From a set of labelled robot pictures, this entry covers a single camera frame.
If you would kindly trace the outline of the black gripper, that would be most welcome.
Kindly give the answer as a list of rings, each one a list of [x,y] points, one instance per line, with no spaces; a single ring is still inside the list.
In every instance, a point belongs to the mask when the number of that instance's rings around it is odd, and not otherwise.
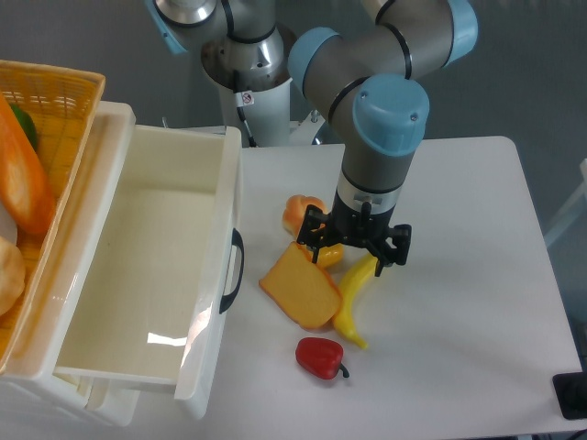
[[[403,266],[411,246],[412,226],[390,226],[400,191],[397,187],[391,192],[352,189],[336,193],[328,212],[309,204],[296,241],[311,251],[312,263],[317,263],[321,248],[344,244],[376,250],[375,277],[380,277],[384,268]]]

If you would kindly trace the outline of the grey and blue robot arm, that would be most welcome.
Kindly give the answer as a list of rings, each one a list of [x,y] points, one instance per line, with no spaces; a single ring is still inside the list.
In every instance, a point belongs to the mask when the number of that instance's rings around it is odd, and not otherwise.
[[[313,253],[339,243],[364,248],[376,272],[405,264],[412,230],[390,219],[426,131],[429,99],[418,79],[474,48],[478,21],[469,2],[367,1],[374,26],[355,40],[328,27],[295,35],[277,21],[272,1],[146,7],[173,54],[203,39],[203,70],[244,146],[288,140],[292,87],[343,142],[332,208],[305,211],[300,244]]]

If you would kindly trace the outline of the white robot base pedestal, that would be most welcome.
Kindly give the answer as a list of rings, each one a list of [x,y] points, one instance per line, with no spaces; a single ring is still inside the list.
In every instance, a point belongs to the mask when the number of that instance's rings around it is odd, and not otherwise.
[[[217,89],[224,124],[241,131],[243,147],[279,147],[289,141],[287,61],[295,42],[296,35],[278,24],[259,41],[223,37],[202,47],[201,62]]]

